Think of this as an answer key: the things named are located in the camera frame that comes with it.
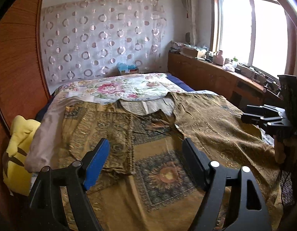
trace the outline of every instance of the window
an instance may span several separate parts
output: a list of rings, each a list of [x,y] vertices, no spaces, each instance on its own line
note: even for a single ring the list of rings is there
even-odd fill
[[[275,78],[284,74],[288,27],[282,6],[276,0],[216,0],[216,6],[213,50]]]

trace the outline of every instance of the yellow plush toy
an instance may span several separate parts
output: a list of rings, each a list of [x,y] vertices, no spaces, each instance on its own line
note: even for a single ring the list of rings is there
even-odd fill
[[[7,187],[22,195],[29,195],[31,174],[24,169],[24,161],[40,122],[18,115],[12,121],[11,139],[3,154],[3,181]]]

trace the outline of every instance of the box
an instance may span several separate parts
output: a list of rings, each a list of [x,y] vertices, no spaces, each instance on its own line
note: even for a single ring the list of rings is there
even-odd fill
[[[189,47],[186,47],[186,46],[183,46],[181,48],[181,52],[184,55],[187,55],[187,56],[189,56],[191,58],[196,58],[196,57],[200,58],[205,54],[205,53],[201,52],[200,50],[197,50],[197,49],[194,49],[194,48],[189,48]]]
[[[137,74],[139,73],[139,69],[127,69],[127,70],[119,70],[120,75],[127,75],[127,74]]]

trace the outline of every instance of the window frame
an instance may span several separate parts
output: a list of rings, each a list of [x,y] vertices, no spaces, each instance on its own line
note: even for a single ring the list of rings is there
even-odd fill
[[[272,76],[267,72],[252,66],[255,50],[255,35],[256,35],[256,17],[255,17],[255,6],[254,0],[249,0],[252,8],[252,30],[251,30],[251,47],[248,60],[248,66],[253,67],[256,71],[263,72],[265,75]],[[277,0],[265,0],[279,4]],[[210,41],[210,51],[217,52],[222,43],[222,3],[223,0],[211,0],[212,3],[212,28],[211,28],[211,41]],[[285,66],[285,74],[294,74],[295,61],[296,61],[296,27],[294,26],[292,20],[287,17],[287,31],[288,31],[288,51],[287,60]]]

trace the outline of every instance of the floral bedsheet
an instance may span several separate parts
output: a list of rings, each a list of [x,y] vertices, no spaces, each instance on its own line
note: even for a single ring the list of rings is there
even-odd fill
[[[60,86],[52,106],[73,96],[87,102],[107,104],[118,99],[148,101],[165,97],[168,92],[185,92],[164,73],[130,74],[97,80],[83,80]]]

